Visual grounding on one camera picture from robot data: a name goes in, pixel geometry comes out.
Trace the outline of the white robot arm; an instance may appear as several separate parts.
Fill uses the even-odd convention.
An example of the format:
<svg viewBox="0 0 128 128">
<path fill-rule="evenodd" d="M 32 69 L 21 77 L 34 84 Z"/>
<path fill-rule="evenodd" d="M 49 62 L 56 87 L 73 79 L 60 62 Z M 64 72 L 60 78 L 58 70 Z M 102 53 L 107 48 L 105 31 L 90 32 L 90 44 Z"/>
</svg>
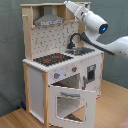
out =
<svg viewBox="0 0 128 128">
<path fill-rule="evenodd" d="M 108 23 L 86 7 L 71 1 L 65 1 L 64 4 L 79 22 L 86 25 L 85 31 L 81 34 L 81 39 L 83 41 L 99 50 L 112 55 L 120 55 L 128 59 L 128 36 L 121 37 L 109 44 L 102 44 L 98 42 L 97 39 L 101 34 L 106 32 Z"/>
</svg>

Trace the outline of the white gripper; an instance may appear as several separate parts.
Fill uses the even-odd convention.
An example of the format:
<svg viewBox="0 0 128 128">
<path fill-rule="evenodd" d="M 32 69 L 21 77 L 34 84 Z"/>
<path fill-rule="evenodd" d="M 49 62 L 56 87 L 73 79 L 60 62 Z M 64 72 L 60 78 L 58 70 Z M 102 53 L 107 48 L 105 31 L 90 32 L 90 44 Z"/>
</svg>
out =
<svg viewBox="0 0 128 128">
<path fill-rule="evenodd" d="M 65 1 L 64 4 L 77 18 L 82 18 L 86 13 L 86 9 L 84 7 L 82 7 L 81 5 L 75 4 L 74 2 Z"/>
</svg>

